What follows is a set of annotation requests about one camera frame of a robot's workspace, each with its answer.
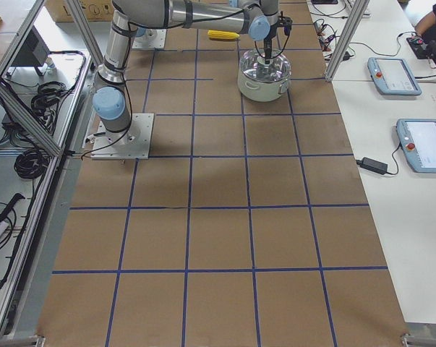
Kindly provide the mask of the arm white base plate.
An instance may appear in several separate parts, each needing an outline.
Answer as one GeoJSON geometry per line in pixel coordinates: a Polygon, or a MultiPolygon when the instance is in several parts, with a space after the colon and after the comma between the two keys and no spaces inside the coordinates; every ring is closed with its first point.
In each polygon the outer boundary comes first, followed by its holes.
{"type": "Polygon", "coordinates": [[[145,29],[140,27],[134,37],[132,49],[134,50],[163,50],[166,43],[167,30],[145,29]]]}
{"type": "Polygon", "coordinates": [[[134,113],[128,132],[107,132],[99,121],[98,131],[90,157],[93,160],[146,160],[150,154],[150,141],[154,123],[153,113],[134,113]]]}

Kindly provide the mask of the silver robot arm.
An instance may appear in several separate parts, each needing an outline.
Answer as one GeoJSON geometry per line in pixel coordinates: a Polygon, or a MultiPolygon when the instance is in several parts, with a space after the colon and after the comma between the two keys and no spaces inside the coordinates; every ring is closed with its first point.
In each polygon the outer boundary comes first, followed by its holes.
{"type": "Polygon", "coordinates": [[[135,36],[136,40],[151,41],[157,37],[157,30],[139,27],[135,36]]]}
{"type": "Polygon", "coordinates": [[[217,30],[248,35],[270,51],[278,26],[278,1],[113,1],[114,13],[103,61],[94,78],[93,108],[110,145],[134,140],[125,72],[132,50],[151,50],[174,28],[217,30]]]}

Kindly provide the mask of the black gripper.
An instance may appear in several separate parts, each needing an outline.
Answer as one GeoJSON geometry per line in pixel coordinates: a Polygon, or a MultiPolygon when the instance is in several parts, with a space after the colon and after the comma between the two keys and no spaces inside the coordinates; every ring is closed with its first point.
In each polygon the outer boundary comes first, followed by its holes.
{"type": "Polygon", "coordinates": [[[268,35],[264,39],[265,64],[268,65],[272,61],[273,38],[268,35]]]}

